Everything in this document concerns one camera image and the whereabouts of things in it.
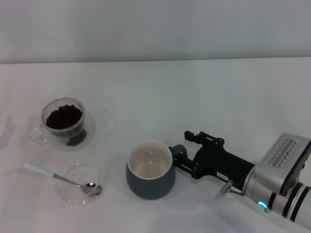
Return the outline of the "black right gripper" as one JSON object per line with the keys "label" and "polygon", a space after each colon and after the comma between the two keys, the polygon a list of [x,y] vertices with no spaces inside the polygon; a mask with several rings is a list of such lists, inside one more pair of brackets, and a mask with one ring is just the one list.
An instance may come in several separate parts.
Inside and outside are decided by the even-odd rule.
{"label": "black right gripper", "polygon": [[189,159],[185,152],[174,155],[175,167],[197,180],[204,176],[214,176],[223,182],[231,180],[234,188],[242,190],[249,172],[255,166],[253,163],[225,151],[221,147],[224,144],[222,138],[216,138],[203,131],[197,134],[185,131],[184,136],[185,140],[201,144],[204,147],[197,151],[193,160]]}

